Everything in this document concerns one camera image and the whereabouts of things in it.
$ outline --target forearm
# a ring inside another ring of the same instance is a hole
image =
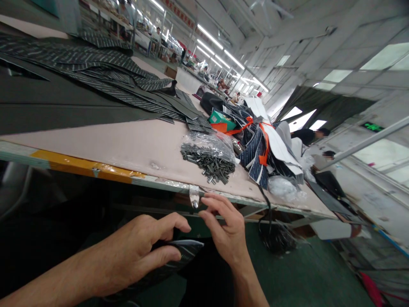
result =
[[[268,307],[250,256],[232,267],[236,306]]]
[[[0,300],[3,306],[75,306],[92,297],[76,254]]]

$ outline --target yellow tape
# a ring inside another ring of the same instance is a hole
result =
[[[66,156],[51,151],[38,150],[31,155],[34,158],[48,160],[50,168],[55,171],[63,171],[89,177],[132,183],[131,177],[145,178],[145,174],[117,168],[108,164]]]

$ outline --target exit sign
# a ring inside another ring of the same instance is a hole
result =
[[[374,123],[371,122],[366,122],[365,124],[361,125],[361,127],[364,127],[365,129],[368,129],[373,132],[379,132],[385,129],[384,127],[375,125]]]

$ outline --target black shirt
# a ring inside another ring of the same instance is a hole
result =
[[[309,146],[315,140],[315,131],[311,129],[300,129],[291,134],[291,138],[300,138],[305,146]]]

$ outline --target hand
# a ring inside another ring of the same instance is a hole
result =
[[[179,261],[181,254],[173,246],[151,252],[158,240],[173,238],[173,228],[191,230],[187,220],[172,213],[160,220],[141,215],[121,227],[98,244],[82,251],[78,263],[84,284],[91,296],[116,293],[143,278],[147,273],[169,261]]]
[[[199,215],[209,227],[217,251],[223,259],[232,268],[250,261],[242,214],[227,198],[221,195],[205,193],[202,202],[208,208],[200,211]],[[224,217],[227,225],[221,226],[214,214]]]

